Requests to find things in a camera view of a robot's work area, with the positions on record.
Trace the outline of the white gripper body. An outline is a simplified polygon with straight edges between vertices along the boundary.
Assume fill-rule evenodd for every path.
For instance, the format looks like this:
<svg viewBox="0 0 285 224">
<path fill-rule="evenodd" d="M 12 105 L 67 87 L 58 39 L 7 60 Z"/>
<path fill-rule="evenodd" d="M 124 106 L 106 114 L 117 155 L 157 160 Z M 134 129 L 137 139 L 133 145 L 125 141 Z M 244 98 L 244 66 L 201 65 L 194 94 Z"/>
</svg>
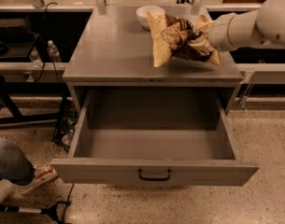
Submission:
<svg viewBox="0 0 285 224">
<path fill-rule="evenodd" d="M 236 13 L 221 15 L 211 23 L 207 32 L 207 39 L 217 51 L 225 52 L 241 47 L 237 40 L 237 32 L 232 30 Z"/>
</svg>

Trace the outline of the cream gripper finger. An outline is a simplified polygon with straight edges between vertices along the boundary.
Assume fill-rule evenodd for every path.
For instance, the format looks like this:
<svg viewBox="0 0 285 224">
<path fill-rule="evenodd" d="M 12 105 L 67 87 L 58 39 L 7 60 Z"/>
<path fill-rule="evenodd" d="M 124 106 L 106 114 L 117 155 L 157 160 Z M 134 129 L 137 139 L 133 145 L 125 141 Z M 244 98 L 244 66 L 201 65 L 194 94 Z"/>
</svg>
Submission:
<svg viewBox="0 0 285 224">
<path fill-rule="evenodd" d="M 213 23 L 214 21 L 209 20 L 205 15 L 200 15 L 196 23 L 196 28 L 202 33 L 206 33 Z"/>
<path fill-rule="evenodd" d="M 209 54 L 215 50 L 215 48 L 210 45 L 209 41 L 205 37 L 198 37 L 195 40 L 190 40 L 188 45 L 193 49 L 196 49 L 201 54 Z"/>
</svg>

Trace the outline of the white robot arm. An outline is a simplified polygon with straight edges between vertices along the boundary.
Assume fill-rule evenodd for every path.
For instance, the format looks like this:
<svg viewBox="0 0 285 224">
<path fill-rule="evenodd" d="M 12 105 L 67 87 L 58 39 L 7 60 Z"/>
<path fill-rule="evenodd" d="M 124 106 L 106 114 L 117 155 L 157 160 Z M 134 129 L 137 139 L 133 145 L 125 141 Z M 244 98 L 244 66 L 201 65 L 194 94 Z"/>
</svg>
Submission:
<svg viewBox="0 0 285 224">
<path fill-rule="evenodd" d="M 285 0 L 266 0 L 257 10 L 222 15 L 189 45 L 203 52 L 285 48 Z"/>
</svg>

